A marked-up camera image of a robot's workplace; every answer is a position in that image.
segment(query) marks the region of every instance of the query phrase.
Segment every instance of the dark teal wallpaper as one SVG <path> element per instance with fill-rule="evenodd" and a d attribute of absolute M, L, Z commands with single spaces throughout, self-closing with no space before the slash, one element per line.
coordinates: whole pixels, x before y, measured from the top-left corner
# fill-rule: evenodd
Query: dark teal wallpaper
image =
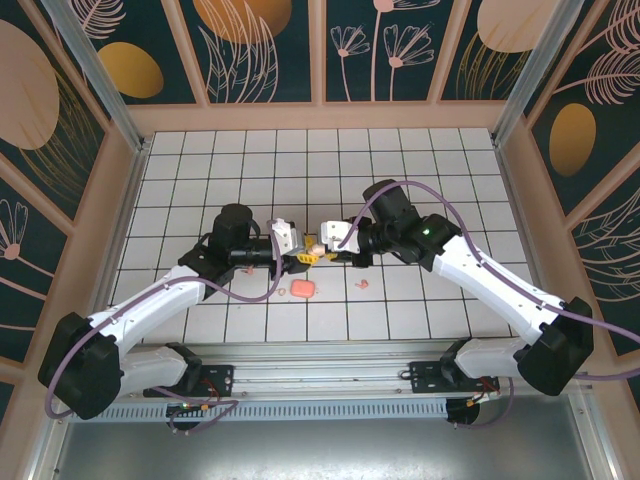
<path fill-rule="evenodd" d="M 180 0 L 211 103 L 310 102 L 307 0 Z"/>
<path fill-rule="evenodd" d="M 640 334 L 640 170 L 574 230 L 573 238 L 604 319 Z M 612 335 L 619 355 L 638 345 Z"/>
<path fill-rule="evenodd" d="M 538 84 L 538 88 L 536 88 L 536 90 L 533 92 L 533 95 L 531 95 L 531 98 L 529 99 L 529 103 L 527 103 L 527 106 L 524 108 L 525 116 L 527 117 L 529 116 L 529 113 L 531 113 L 531 110 L 538 102 L 538 99 L 540 98 L 542 91 L 547 86 L 549 77 L 551 77 L 555 69 L 558 67 L 558 63 L 560 63 L 560 61 L 562 60 L 562 57 L 564 57 L 564 54 L 567 52 L 567 48 L 569 48 L 569 45 L 571 45 L 571 42 L 573 41 L 573 38 L 576 36 L 576 33 L 578 33 L 578 30 L 580 30 L 580 27 L 582 26 L 582 22 L 584 22 L 584 18 L 589 13 L 589 10 L 591 10 L 591 7 L 593 7 L 594 2 L 595 0 L 584 0 L 584 3 L 582 4 L 582 8 L 580 9 L 580 14 L 578 15 L 578 18 L 573 23 L 573 27 L 571 27 L 571 30 L 569 31 L 564 41 L 562 42 L 562 46 L 560 47 L 558 54 L 556 55 L 554 60 L 551 62 L 551 65 L 549 65 L 549 68 L 547 69 L 545 76 L 542 78 L 542 80 Z"/>
<path fill-rule="evenodd" d="M 9 400 L 11 400 L 11 394 L 13 393 L 13 385 L 10 383 L 0 382 L 0 425 L 2 425 L 2 419 L 9 406 Z"/>
<path fill-rule="evenodd" d="M 391 3 L 327 1 L 328 102 L 426 100 L 452 2 Z"/>
<path fill-rule="evenodd" d="M 533 125 L 571 212 L 640 141 L 640 5 L 611 1 Z"/>
<path fill-rule="evenodd" d="M 0 180 L 0 356 L 24 360 L 66 241 Z"/>
<path fill-rule="evenodd" d="M 104 131 L 15 2 L 0 44 L 0 154 L 73 219 Z"/>

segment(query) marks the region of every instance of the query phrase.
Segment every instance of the purple cable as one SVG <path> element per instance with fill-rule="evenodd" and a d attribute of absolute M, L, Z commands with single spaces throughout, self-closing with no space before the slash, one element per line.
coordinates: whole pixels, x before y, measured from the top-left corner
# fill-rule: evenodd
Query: purple cable
<path fill-rule="evenodd" d="M 555 313 L 557 315 L 562 315 L 564 317 L 571 318 L 572 320 L 577 320 L 578 322 L 587 323 L 589 325 L 593 325 L 593 326 L 596 326 L 596 327 L 606 328 L 607 330 L 609 330 L 611 332 L 615 332 L 615 333 L 617 333 L 619 335 L 627 337 L 627 338 L 633 340 L 634 342 L 640 344 L 640 335 L 636 335 L 635 333 L 630 332 L 629 330 L 626 330 L 624 328 L 618 327 L 616 325 L 612 325 L 610 323 L 600 322 L 598 320 L 594 320 L 593 318 L 585 317 L 583 315 L 578 315 L 578 314 L 573 313 L 573 312 L 567 312 L 566 310 L 559 309 L 559 308 L 554 307 L 552 305 L 547 305 L 542 300 L 537 298 L 535 295 L 527 292 L 526 290 L 521 288 L 519 285 L 515 284 L 510 279 L 508 279 L 507 277 L 502 275 L 499 271 L 497 271 L 491 265 L 489 265 L 487 263 L 484 263 L 483 260 L 482 260 L 482 257 L 480 256 L 480 254 L 476 250 L 476 247 L 473 244 L 473 240 L 471 239 L 471 234 L 469 233 L 469 230 L 467 229 L 467 226 L 465 225 L 465 223 L 462 220 L 462 217 L 460 216 L 458 211 L 454 208 L 454 206 L 446 198 L 444 198 L 442 195 L 440 195 L 438 192 L 436 192 L 433 188 L 431 188 L 431 187 L 429 187 L 427 185 L 424 185 L 424 184 L 422 184 L 420 182 L 415 182 L 413 180 L 400 180 L 400 181 L 397 181 L 397 182 L 390 183 L 389 185 L 385 185 L 380 190 L 378 190 L 376 193 L 374 193 L 371 196 L 371 198 L 369 200 L 367 200 L 367 202 L 364 204 L 364 206 L 362 207 L 360 212 L 358 212 L 358 215 L 356 216 L 356 218 L 355 218 L 355 220 L 353 222 L 353 225 L 351 225 L 351 228 L 347 232 L 347 236 L 344 238 L 344 240 L 342 240 L 342 242 L 340 242 L 340 244 L 338 245 L 338 248 L 342 248 L 347 244 L 347 242 L 349 241 L 349 238 L 351 238 L 351 236 L 354 234 L 356 228 L 358 227 L 358 223 L 360 223 L 360 220 L 362 219 L 362 217 L 364 216 L 366 211 L 369 208 L 371 208 L 371 205 L 373 205 L 373 202 L 375 202 L 378 199 L 378 197 L 380 197 L 383 193 L 385 193 L 385 192 L 387 192 L 387 191 L 389 191 L 389 190 L 391 190 L 393 188 L 401 187 L 403 185 L 420 188 L 420 189 L 425 190 L 426 192 L 430 193 L 435 198 L 437 198 L 447 208 L 447 210 L 449 210 L 453 214 L 453 216 L 458 221 L 458 225 L 460 225 L 460 229 L 462 230 L 462 235 L 464 236 L 464 239 L 467 242 L 467 245 L 469 246 L 469 249 L 471 250 L 471 253 L 475 257 L 476 261 L 480 265 L 482 265 L 484 268 L 486 268 L 489 271 L 489 273 L 491 273 L 494 277 L 496 277 L 502 283 L 504 283 L 505 285 L 510 287 L 512 290 L 514 290 L 515 292 L 519 293 L 520 295 L 522 295 L 526 299 L 532 301 L 533 303 L 535 303 L 536 305 L 540 306 L 541 308 L 545 308 L 546 310 L 549 310 L 550 312 L 553 312 L 553 313 Z M 615 374 L 615 375 L 576 375 L 574 378 L 576 378 L 578 380 L 595 380 L 595 381 L 603 380 L 603 381 L 606 381 L 606 380 L 623 380 L 623 379 L 635 377 L 637 375 L 640 375 L 640 368 L 636 368 L 634 370 L 629 370 L 627 372 L 618 373 L 618 374 Z"/>
<path fill-rule="evenodd" d="M 155 390 L 158 393 L 162 393 L 163 395 L 166 395 L 167 397 L 173 397 L 175 399 L 181 400 L 183 402 L 186 403 L 195 403 L 197 405 L 208 405 L 210 407 L 218 407 L 221 405 L 230 405 L 229 408 L 224 409 L 222 412 L 220 412 L 218 415 L 216 415 L 215 417 L 213 417 L 211 420 L 207 420 L 206 422 L 201 422 L 199 423 L 197 426 L 189 429 L 189 430 L 178 430 L 175 426 L 175 424 L 173 423 L 174 420 L 176 419 L 176 417 L 182 413 L 179 410 L 174 412 L 171 417 L 169 417 L 169 426 L 171 427 L 171 429 L 173 430 L 174 434 L 178 434 L 178 433 L 182 433 L 182 435 L 184 435 L 185 437 L 188 437 L 189 435 L 193 434 L 193 433 L 198 433 L 201 432 L 202 430 L 205 430 L 209 427 L 214 426 L 216 423 L 218 423 L 220 421 L 220 419 L 222 417 L 224 417 L 225 415 L 230 414 L 233 410 L 236 409 L 236 407 L 238 406 L 238 404 L 240 402 L 238 402 L 238 400 L 218 400 L 215 402 L 211 402 L 211 401 L 207 401 L 207 400 L 198 400 L 196 398 L 188 398 L 188 397 L 183 397 L 182 395 L 178 395 L 177 393 L 173 393 L 169 390 L 167 390 L 166 388 L 162 388 L 162 387 L 155 387 L 152 390 Z"/>
<path fill-rule="evenodd" d="M 227 296 L 229 296 L 231 298 L 234 298 L 234 299 L 236 299 L 238 301 L 246 302 L 246 303 L 259 303 L 259 302 L 262 302 L 263 300 L 266 300 L 271 295 L 273 295 L 273 293 L 278 289 L 278 284 L 280 283 L 280 280 L 282 278 L 282 258 L 280 256 L 280 247 L 278 246 L 278 242 L 277 242 L 277 240 L 275 238 L 275 235 L 273 233 L 273 229 L 271 229 L 269 231 L 269 235 L 271 236 L 271 243 L 273 244 L 273 250 L 275 252 L 275 257 L 276 257 L 276 274 L 275 274 L 275 276 L 273 278 L 273 285 L 271 285 L 271 288 L 269 288 L 267 293 L 265 293 L 264 295 L 261 295 L 259 297 L 256 297 L 256 298 L 243 297 L 242 295 L 238 295 L 236 293 L 230 292 L 226 288 L 223 288 L 220 285 L 217 285 L 217 284 L 215 284 L 215 283 L 213 283 L 213 282 L 211 282 L 209 280 L 206 280 L 204 278 L 200 278 L 200 277 L 182 277 L 182 278 L 174 278 L 173 280 L 169 280 L 168 282 L 165 282 L 162 285 L 158 285 L 156 288 L 153 288 L 153 289 L 149 290 L 148 292 L 140 295 L 140 297 L 136 298 L 132 302 L 130 302 L 130 303 L 126 304 L 124 307 L 122 307 L 122 309 L 120 309 L 117 313 L 114 313 L 111 317 L 107 318 L 105 321 L 99 323 L 96 327 L 92 328 L 87 334 L 85 334 L 80 340 L 78 340 L 78 342 L 73 347 L 71 347 L 71 349 L 67 352 L 67 354 L 64 356 L 64 358 L 60 362 L 60 365 L 56 369 L 55 373 L 53 374 L 53 377 L 51 378 L 51 382 L 49 383 L 49 387 L 47 388 L 47 396 L 46 396 L 45 404 L 44 404 L 44 410 L 47 413 L 47 416 L 49 416 L 49 418 L 59 419 L 59 418 L 64 418 L 64 417 L 66 417 L 68 415 L 71 415 L 71 413 L 72 413 L 71 410 L 67 410 L 67 411 L 62 412 L 62 413 L 56 413 L 56 412 L 53 411 L 53 408 L 51 407 L 51 403 L 53 402 L 53 396 L 54 396 L 56 387 L 58 386 L 58 382 L 60 381 L 60 377 L 62 376 L 62 372 L 64 372 L 65 368 L 67 368 L 67 366 L 69 365 L 69 362 L 71 362 L 71 359 L 73 358 L 73 356 L 76 353 L 78 353 L 80 351 L 80 349 L 89 340 L 91 340 L 91 338 L 93 338 L 100 330 L 105 328 L 112 321 L 115 321 L 116 319 L 122 317 L 129 310 L 131 310 L 132 308 L 136 307 L 140 303 L 144 302 L 148 298 L 154 296 L 156 293 L 164 290 L 166 287 L 171 287 L 173 285 L 177 285 L 177 284 L 180 284 L 180 283 L 186 283 L 186 282 L 199 282 L 199 283 L 204 283 L 208 287 L 211 287 L 214 290 L 216 290 L 216 291 L 218 291 L 218 292 L 220 292 L 220 293 L 222 293 L 224 295 L 227 295 Z"/>
<path fill-rule="evenodd" d="M 509 402 L 507 403 L 507 408 L 504 409 L 504 412 L 502 412 L 493 420 L 489 420 L 486 423 L 481 423 L 480 425 L 464 425 L 462 423 L 456 423 L 454 426 L 456 428 L 464 428 L 467 430 L 482 430 L 483 428 L 493 427 L 501 423 L 505 418 L 507 418 L 507 416 L 509 415 L 509 412 L 511 411 L 511 407 L 513 407 L 513 399 L 515 398 L 515 387 L 513 386 L 513 379 L 509 377 L 508 380 L 509 380 Z"/>

